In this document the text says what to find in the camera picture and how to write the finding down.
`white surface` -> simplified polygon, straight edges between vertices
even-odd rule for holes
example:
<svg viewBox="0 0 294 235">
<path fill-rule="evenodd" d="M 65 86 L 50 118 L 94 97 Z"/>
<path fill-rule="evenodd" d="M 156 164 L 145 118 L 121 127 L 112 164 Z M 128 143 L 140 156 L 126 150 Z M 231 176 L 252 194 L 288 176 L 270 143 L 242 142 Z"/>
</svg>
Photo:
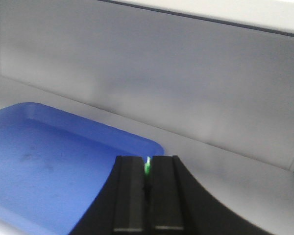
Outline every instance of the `white surface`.
<svg viewBox="0 0 294 235">
<path fill-rule="evenodd" d="M 1 0 L 0 28 L 6 77 L 284 169 L 292 164 L 292 37 L 93 0 Z"/>
<path fill-rule="evenodd" d="M 40 102 L 153 139 L 167 155 L 179 155 L 233 211 L 276 235 L 294 234 L 292 172 L 0 77 L 0 109 L 20 102 Z"/>
<path fill-rule="evenodd" d="M 294 33 L 294 0 L 115 0 Z"/>
</svg>

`blue plastic tray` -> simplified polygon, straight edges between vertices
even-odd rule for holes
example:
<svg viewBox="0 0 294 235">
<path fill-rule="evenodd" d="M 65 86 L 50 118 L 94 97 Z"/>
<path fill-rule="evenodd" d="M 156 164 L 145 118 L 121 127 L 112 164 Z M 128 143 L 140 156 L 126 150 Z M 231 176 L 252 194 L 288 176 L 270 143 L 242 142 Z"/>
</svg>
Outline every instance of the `blue plastic tray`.
<svg viewBox="0 0 294 235">
<path fill-rule="evenodd" d="M 163 155 L 145 138 L 46 105 L 0 110 L 0 219 L 33 235 L 67 235 L 117 155 Z"/>
</svg>

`white wall panel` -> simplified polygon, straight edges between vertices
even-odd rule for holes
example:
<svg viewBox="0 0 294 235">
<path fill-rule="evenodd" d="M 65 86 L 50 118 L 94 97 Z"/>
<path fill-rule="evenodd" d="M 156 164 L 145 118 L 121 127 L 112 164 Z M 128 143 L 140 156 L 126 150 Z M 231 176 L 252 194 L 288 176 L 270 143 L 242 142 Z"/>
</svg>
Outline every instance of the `white wall panel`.
<svg viewBox="0 0 294 235">
<path fill-rule="evenodd" d="M 282 168 L 294 38 L 95 0 L 2 0 L 1 73 Z"/>
</svg>

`white shelf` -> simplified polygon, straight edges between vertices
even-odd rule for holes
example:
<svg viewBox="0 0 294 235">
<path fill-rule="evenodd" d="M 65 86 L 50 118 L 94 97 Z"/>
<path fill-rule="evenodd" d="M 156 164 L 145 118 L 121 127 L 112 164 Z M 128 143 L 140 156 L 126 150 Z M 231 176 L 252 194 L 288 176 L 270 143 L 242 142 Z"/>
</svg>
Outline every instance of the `white shelf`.
<svg viewBox="0 0 294 235">
<path fill-rule="evenodd" d="M 294 0 L 113 0 L 294 33 Z"/>
<path fill-rule="evenodd" d="M 234 212 L 276 234 L 294 234 L 294 173 L 0 77 L 0 109 L 43 103 L 155 140 Z"/>
</svg>

